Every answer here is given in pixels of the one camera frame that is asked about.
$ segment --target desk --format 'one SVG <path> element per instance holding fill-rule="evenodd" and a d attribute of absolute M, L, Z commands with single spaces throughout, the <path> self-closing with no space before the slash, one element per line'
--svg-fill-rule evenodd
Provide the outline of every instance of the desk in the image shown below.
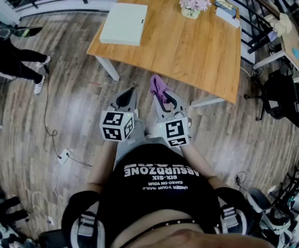
<path fill-rule="evenodd" d="M 119 75 L 110 59 L 138 66 L 212 94 L 192 102 L 236 103 L 241 61 L 241 30 L 215 15 L 212 5 L 198 19 L 182 16 L 179 0 L 118 0 L 148 5 L 140 46 L 102 44 L 96 33 L 87 53 L 94 55 L 111 77 Z"/>
<path fill-rule="evenodd" d="M 296 48 L 299 51 L 299 37 L 294 24 L 292 24 L 292 29 L 289 33 L 285 33 L 280 37 L 280 42 L 281 42 L 281 51 L 276 52 L 272 56 L 254 64 L 253 68 L 258 69 L 259 67 L 262 67 L 276 59 L 285 56 L 299 71 L 299 60 L 294 56 L 292 50 L 292 48 Z M 299 77 L 294 78 L 294 82 L 295 83 L 299 82 Z"/>

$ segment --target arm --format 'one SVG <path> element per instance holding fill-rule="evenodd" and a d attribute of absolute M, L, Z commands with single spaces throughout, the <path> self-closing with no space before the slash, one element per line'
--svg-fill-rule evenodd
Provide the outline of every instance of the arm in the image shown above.
<path fill-rule="evenodd" d="M 222 182 L 215 173 L 211 165 L 202 157 L 199 151 L 193 144 L 187 144 L 180 146 L 181 151 L 185 159 L 190 164 L 191 168 L 198 171 L 205 178 L 207 178 L 209 184 L 213 189 L 228 188 L 229 186 Z"/>
<path fill-rule="evenodd" d="M 86 190 L 101 193 L 104 184 L 108 181 L 110 174 L 113 171 L 117 142 L 105 141 L 100 155 L 91 168 L 91 172 L 87 179 Z"/>

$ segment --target pink flowers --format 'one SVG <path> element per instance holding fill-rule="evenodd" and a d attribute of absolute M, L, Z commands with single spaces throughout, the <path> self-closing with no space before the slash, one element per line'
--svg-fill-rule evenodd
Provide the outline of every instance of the pink flowers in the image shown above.
<path fill-rule="evenodd" d="M 194 13 L 206 11 L 208 6 L 211 6 L 209 0 L 180 0 L 179 4 L 181 8 L 190 9 Z"/>

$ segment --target flower pot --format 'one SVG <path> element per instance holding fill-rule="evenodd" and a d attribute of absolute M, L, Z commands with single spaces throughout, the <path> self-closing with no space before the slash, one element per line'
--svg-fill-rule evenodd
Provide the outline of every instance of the flower pot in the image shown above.
<path fill-rule="evenodd" d="M 190 9 L 187 9 L 187 8 L 182 8 L 181 9 L 181 14 L 186 17 L 186 18 L 189 18 L 189 19 L 197 19 L 199 17 L 199 12 L 194 12 Z"/>

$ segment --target black office chair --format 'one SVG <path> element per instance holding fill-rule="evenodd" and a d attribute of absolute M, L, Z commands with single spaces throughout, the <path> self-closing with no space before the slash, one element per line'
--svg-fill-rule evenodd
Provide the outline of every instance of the black office chair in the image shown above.
<path fill-rule="evenodd" d="M 291 75 L 282 75 L 280 70 L 269 74 L 269 79 L 261 84 L 257 76 L 252 76 L 251 80 L 260 88 L 262 95 L 245 99 L 258 98 L 263 101 L 260 117 L 256 121 L 261 121 L 264 111 L 275 119 L 287 117 L 299 128 L 299 84 L 294 83 Z"/>

